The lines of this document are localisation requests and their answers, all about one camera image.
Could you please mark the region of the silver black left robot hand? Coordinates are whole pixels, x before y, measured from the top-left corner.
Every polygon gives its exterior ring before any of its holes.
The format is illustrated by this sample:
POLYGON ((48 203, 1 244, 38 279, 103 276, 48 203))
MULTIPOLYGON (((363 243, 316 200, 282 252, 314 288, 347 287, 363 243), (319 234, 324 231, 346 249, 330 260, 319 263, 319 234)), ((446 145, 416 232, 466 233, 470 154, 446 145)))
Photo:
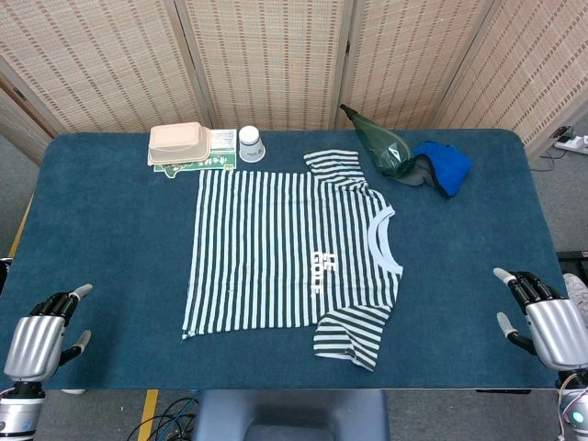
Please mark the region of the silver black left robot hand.
POLYGON ((4 367, 11 380, 42 383, 85 351, 92 336, 89 330, 67 349, 62 342, 78 303, 92 289, 91 284, 84 284, 70 292, 53 294, 19 319, 4 367))

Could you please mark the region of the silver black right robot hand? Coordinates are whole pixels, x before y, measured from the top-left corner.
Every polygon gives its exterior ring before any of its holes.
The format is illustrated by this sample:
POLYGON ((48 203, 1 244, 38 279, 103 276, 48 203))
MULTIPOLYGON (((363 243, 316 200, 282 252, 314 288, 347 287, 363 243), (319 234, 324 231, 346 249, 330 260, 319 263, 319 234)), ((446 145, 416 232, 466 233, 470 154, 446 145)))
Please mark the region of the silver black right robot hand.
POLYGON ((510 289, 530 331, 528 337, 520 334, 499 311, 496 318, 504 337, 537 356, 547 368, 559 372, 586 369, 587 326, 575 303, 532 273, 495 267, 493 274, 510 289))

